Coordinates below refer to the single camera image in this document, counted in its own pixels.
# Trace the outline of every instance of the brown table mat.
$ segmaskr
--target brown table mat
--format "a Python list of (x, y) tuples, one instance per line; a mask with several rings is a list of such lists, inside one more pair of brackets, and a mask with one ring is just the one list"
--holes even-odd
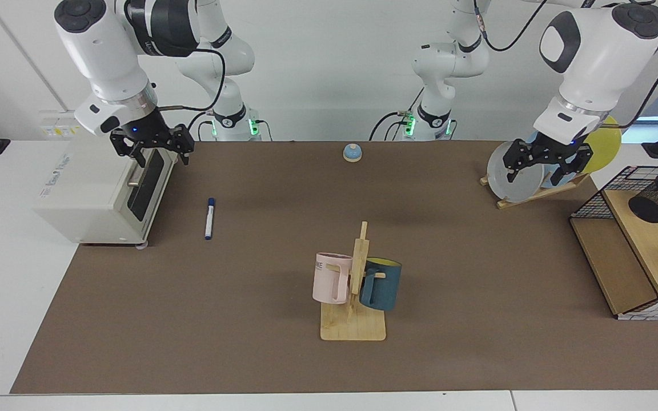
[[(498, 145), (199, 144), (147, 250), (78, 249), (11, 392), (658, 389), (658, 322), (613, 319), (568, 223), (592, 183), (499, 211)], [(324, 342), (314, 254), (363, 219), (404, 264), (388, 338)]]

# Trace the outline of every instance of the white plate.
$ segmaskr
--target white plate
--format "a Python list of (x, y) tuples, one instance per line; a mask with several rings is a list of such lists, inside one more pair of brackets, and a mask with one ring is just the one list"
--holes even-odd
[(537, 191), (543, 185), (545, 166), (535, 164), (532, 167), (527, 167), (517, 174), (517, 178), (513, 183), (510, 183), (507, 180), (509, 171), (504, 166), (504, 154), (511, 146), (512, 141), (507, 141), (507, 143), (494, 150), (489, 159), (486, 172), (489, 178), (489, 187), (491, 187), (491, 191), (494, 192), (496, 197), (510, 203), (522, 203), (537, 194)]

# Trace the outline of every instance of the dark blue mug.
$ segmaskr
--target dark blue mug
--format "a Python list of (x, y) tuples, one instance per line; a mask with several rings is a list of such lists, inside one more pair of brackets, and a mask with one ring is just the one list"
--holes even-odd
[(386, 258), (369, 257), (365, 265), (366, 276), (360, 292), (363, 306), (381, 311), (395, 307), (400, 287), (402, 264)]

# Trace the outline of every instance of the black cable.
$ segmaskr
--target black cable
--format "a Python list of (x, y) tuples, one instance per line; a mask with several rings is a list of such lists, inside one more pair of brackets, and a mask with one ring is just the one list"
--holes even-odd
[[(157, 40), (149, 37), (149, 41), (153, 42), (156, 44)], [(215, 107), (215, 104), (217, 104), (217, 100), (220, 99), (220, 95), (222, 95), (222, 87), (225, 86), (225, 74), (227, 72), (227, 63), (225, 63), (225, 56), (222, 55), (217, 50), (212, 50), (212, 49), (191, 49), (190, 47), (182, 47), (180, 45), (174, 45), (168, 42), (164, 42), (164, 44), (169, 45), (170, 47), (174, 47), (175, 49), (181, 49), (181, 50), (187, 50), (191, 52), (199, 52), (199, 53), (208, 53), (208, 54), (214, 54), (217, 55), (217, 57), (220, 57), (220, 63), (222, 64), (222, 74), (220, 75), (220, 87), (217, 89), (217, 94), (215, 94), (215, 98), (212, 100), (210, 105), (204, 108), (198, 108), (198, 107), (189, 107), (186, 105), (170, 105), (166, 107), (159, 107), (159, 111), (173, 111), (173, 110), (190, 110), (190, 111), (209, 111), (212, 110), (213, 107)]]
[(207, 112), (204, 111), (204, 112), (201, 112), (200, 114), (196, 115), (196, 116), (191, 120), (190, 125), (187, 126), (187, 129), (188, 129), (188, 130), (191, 130), (191, 128), (192, 128), (192, 126), (194, 125), (194, 123), (196, 123), (196, 120), (198, 120), (199, 117), (202, 117), (203, 115), (207, 115)]
[[(420, 96), (423, 95), (423, 91), (425, 91), (425, 90), (426, 90), (426, 87), (425, 87), (425, 86), (423, 86), (423, 87), (420, 88), (420, 91), (418, 91), (418, 95), (415, 96), (415, 99), (413, 100), (413, 102), (410, 103), (410, 107), (408, 107), (408, 111), (412, 111), (412, 110), (413, 110), (413, 107), (415, 107), (415, 103), (418, 102), (418, 100), (420, 99)], [(394, 135), (392, 135), (392, 141), (395, 141), (395, 138), (398, 137), (398, 132), (400, 131), (400, 127), (401, 127), (401, 126), (402, 126), (402, 124), (398, 125), (398, 127), (395, 128), (395, 133), (394, 133)]]
[(207, 120), (206, 122), (199, 123), (199, 125), (196, 127), (196, 138), (198, 138), (199, 141), (202, 141), (202, 127), (205, 124), (212, 125), (212, 120)]
[(514, 40), (512, 40), (512, 42), (509, 45), (507, 45), (507, 47), (502, 47), (502, 49), (497, 49), (497, 47), (494, 47), (491, 44), (491, 42), (489, 41), (488, 34), (486, 33), (486, 26), (484, 25), (484, 18), (481, 15), (481, 11), (479, 10), (479, 5), (477, 4), (477, 0), (474, 0), (474, 13), (477, 16), (477, 18), (479, 19), (479, 30), (481, 31), (482, 37), (484, 37), (484, 41), (486, 41), (486, 44), (489, 46), (489, 49), (494, 50), (494, 51), (498, 51), (498, 52), (502, 52), (502, 51), (507, 51), (507, 50), (511, 49), (512, 47), (514, 47), (514, 45), (517, 44), (517, 42), (519, 41), (520, 38), (522, 38), (522, 35), (524, 34), (524, 32), (527, 31), (530, 24), (532, 24), (532, 21), (535, 20), (537, 15), (540, 13), (540, 10), (543, 9), (543, 6), (547, 2), (548, 2), (548, 0), (542, 0), (540, 2), (540, 5), (537, 6), (537, 10), (535, 10), (535, 12), (532, 13), (532, 16), (527, 21), (527, 24), (524, 25), (524, 27), (522, 28), (522, 31), (520, 31), (519, 34), (517, 34), (517, 37)]
[(256, 120), (255, 124), (265, 124), (268, 128), (268, 138), (270, 138), (271, 141), (274, 140), (274, 135), (271, 133), (271, 125), (266, 120)]
[(400, 127), (401, 127), (402, 125), (408, 125), (408, 123), (407, 123), (407, 122), (395, 122), (395, 123), (392, 123), (389, 127), (387, 127), (387, 131), (384, 132), (384, 140), (382, 140), (382, 141), (387, 141), (387, 136), (390, 135), (390, 130), (392, 130), (392, 126), (398, 126), (398, 130), (400, 130)]
[(656, 78), (656, 81), (653, 83), (653, 86), (651, 86), (650, 91), (647, 94), (647, 98), (644, 99), (644, 102), (641, 104), (641, 107), (639, 107), (639, 110), (636, 112), (636, 115), (634, 115), (634, 118), (631, 120), (631, 122), (625, 124), (625, 125), (619, 125), (619, 124), (604, 124), (601, 126), (601, 128), (629, 128), (631, 127), (641, 116), (643, 110), (647, 107), (648, 101), (651, 99), (651, 96), (653, 95), (653, 92), (656, 91), (656, 87), (658, 86), (658, 78)]
[(384, 117), (382, 117), (381, 119), (379, 119), (379, 122), (377, 122), (377, 124), (375, 125), (375, 127), (372, 129), (372, 133), (370, 133), (370, 141), (372, 141), (372, 138), (374, 137), (374, 133), (377, 131), (377, 128), (380, 127), (380, 125), (382, 124), (382, 122), (384, 122), (385, 120), (389, 119), (389, 118), (392, 117), (393, 115), (404, 115), (404, 114), (402, 114), (402, 112), (397, 112), (397, 111), (389, 112), (388, 114), (385, 114)]

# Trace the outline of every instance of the yellow plate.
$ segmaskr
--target yellow plate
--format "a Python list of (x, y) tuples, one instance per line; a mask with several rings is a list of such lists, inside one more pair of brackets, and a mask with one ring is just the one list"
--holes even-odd
[[(606, 124), (616, 124), (613, 117), (605, 120)], [(621, 130), (618, 128), (598, 128), (592, 132), (586, 143), (593, 148), (593, 157), (583, 172), (590, 174), (608, 166), (621, 149)]]

